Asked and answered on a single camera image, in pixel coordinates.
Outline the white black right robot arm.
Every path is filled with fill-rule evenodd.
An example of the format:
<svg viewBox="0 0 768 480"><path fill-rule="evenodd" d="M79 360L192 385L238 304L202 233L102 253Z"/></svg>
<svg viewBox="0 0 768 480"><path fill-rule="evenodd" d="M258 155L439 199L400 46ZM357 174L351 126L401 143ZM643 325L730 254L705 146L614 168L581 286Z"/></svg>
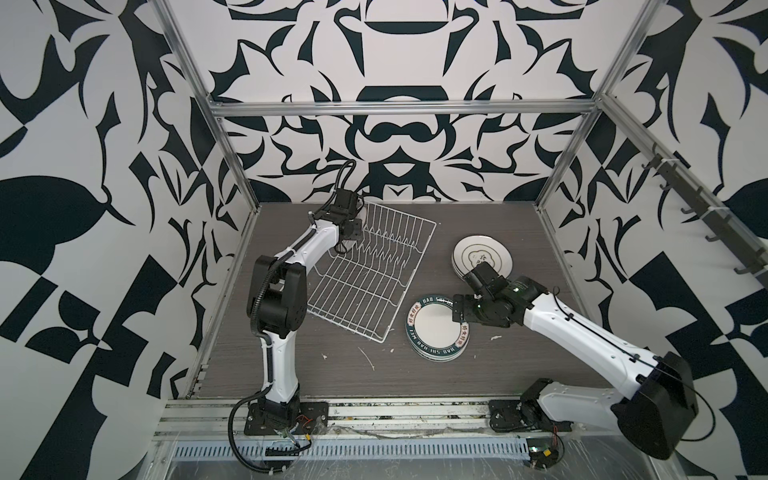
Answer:
<svg viewBox="0 0 768 480"><path fill-rule="evenodd" d="M509 280L482 262L463 280L472 291L453 296L454 322L525 327L570 352L608 383L600 389L540 378L512 406L493 414L493 430L554 431L580 423L619 432L652 458L673 455L699 413L686 360L673 352L660 356L617 337L529 277Z"/></svg>

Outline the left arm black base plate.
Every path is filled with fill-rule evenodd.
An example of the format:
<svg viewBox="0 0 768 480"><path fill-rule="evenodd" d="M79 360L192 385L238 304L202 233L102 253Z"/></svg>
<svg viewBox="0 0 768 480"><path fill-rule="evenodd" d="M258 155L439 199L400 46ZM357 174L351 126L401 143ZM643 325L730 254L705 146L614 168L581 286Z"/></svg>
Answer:
<svg viewBox="0 0 768 480"><path fill-rule="evenodd" d="M246 436L266 436L283 431L312 434L326 426L328 416L327 402L292 401L283 404L259 400L248 406L243 433Z"/></svg>

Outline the green cloud pattern plate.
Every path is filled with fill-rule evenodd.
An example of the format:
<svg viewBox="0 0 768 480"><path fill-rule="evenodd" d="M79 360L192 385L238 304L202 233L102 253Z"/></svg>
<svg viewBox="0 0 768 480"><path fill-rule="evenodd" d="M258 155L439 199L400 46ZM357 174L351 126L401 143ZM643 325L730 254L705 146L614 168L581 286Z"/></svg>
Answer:
<svg viewBox="0 0 768 480"><path fill-rule="evenodd" d="M506 278L511 276L514 269L514 260L508 248L490 236L468 236L455 245L451 263L459 278L482 262L487 262Z"/></svg>

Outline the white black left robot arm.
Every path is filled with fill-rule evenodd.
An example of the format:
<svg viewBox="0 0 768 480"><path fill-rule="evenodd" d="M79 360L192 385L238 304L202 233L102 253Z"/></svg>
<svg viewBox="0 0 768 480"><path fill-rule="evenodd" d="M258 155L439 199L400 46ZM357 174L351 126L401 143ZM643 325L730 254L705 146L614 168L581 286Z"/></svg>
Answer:
<svg viewBox="0 0 768 480"><path fill-rule="evenodd" d="M337 170L332 191L308 214L309 226L273 256L260 256L253 268L246 313L262 346L262 391L253 400L267 424L287 428L300 413L296 373L296 334L308 312L308 273L329 251L344 254L362 237L360 195L346 188L355 162Z"/></svg>

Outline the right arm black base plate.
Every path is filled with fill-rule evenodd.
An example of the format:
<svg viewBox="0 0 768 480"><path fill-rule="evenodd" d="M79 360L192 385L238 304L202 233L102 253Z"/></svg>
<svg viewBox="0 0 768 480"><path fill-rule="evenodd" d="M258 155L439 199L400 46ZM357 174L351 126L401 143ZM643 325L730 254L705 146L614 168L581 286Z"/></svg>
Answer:
<svg viewBox="0 0 768 480"><path fill-rule="evenodd" d="M532 400L490 400L489 426L496 433L571 432L572 423L554 421Z"/></svg>

